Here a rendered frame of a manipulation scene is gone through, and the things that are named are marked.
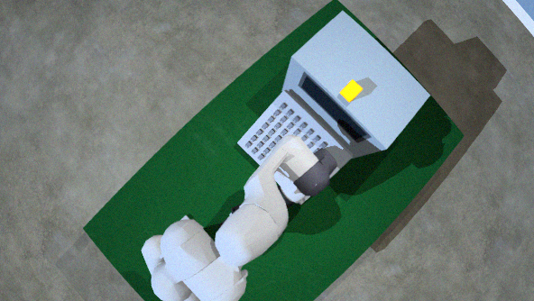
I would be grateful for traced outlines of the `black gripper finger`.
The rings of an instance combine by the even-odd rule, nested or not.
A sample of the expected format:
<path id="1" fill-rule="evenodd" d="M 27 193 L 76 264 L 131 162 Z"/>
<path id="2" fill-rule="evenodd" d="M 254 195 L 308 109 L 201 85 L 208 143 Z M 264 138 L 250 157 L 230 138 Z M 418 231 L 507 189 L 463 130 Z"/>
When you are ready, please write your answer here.
<path id="1" fill-rule="evenodd" d="M 240 206 L 240 205 L 237 205 L 237 206 L 232 207 L 232 208 L 231 208 L 231 211 L 232 211 L 231 214 L 233 214 L 237 209 L 239 209 L 239 206 Z M 231 215 L 231 214 L 230 214 L 230 215 Z M 219 225 L 219 227 L 221 227 L 225 221 L 226 221 L 226 220 L 224 220 L 224 221 Z"/>

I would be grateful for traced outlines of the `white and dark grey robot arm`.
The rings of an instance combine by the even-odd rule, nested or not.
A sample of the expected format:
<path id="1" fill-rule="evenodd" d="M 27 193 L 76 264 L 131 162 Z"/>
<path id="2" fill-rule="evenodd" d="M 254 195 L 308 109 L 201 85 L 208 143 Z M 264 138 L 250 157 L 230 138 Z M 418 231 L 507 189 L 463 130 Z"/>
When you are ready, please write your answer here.
<path id="1" fill-rule="evenodd" d="M 291 202 L 301 204 L 329 186 L 336 160 L 323 148 L 314 154 L 299 136 L 277 141 L 249 177 L 244 202 L 216 232 L 215 242 L 194 219 L 179 220 L 148 239 L 142 254 L 154 294 L 163 301 L 238 301 L 248 276 L 242 266 L 269 249 L 287 227 L 288 210 L 276 181 Z"/>

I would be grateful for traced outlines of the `light blue keypad machine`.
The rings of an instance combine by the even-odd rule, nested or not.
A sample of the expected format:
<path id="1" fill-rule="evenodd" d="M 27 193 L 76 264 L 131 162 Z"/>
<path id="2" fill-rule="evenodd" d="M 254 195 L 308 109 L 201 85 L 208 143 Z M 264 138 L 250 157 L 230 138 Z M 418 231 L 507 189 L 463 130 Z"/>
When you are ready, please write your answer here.
<path id="1" fill-rule="evenodd" d="M 300 136 L 336 159 L 332 178 L 350 159 L 387 150 L 429 97 L 342 11 L 291 56 L 282 93 L 238 145 L 261 166 L 277 141 Z"/>

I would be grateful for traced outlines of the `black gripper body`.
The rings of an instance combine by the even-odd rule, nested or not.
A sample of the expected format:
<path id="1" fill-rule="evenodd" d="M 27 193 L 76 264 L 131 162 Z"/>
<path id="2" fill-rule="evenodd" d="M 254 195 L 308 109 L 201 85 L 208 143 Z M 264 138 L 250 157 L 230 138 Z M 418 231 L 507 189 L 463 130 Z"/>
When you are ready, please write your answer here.
<path id="1" fill-rule="evenodd" d="M 279 189 L 281 195 L 283 196 L 283 198 L 284 198 L 284 200 L 285 200 L 285 202 L 286 202 L 286 206 L 287 206 L 287 208 L 289 208 L 289 207 L 291 207 L 293 204 L 295 204 L 294 202 L 291 202 L 291 201 L 290 201 L 290 200 L 289 200 L 289 199 L 282 193 L 282 191 L 281 191 L 281 186 L 280 186 L 280 185 L 278 185 L 278 189 Z"/>

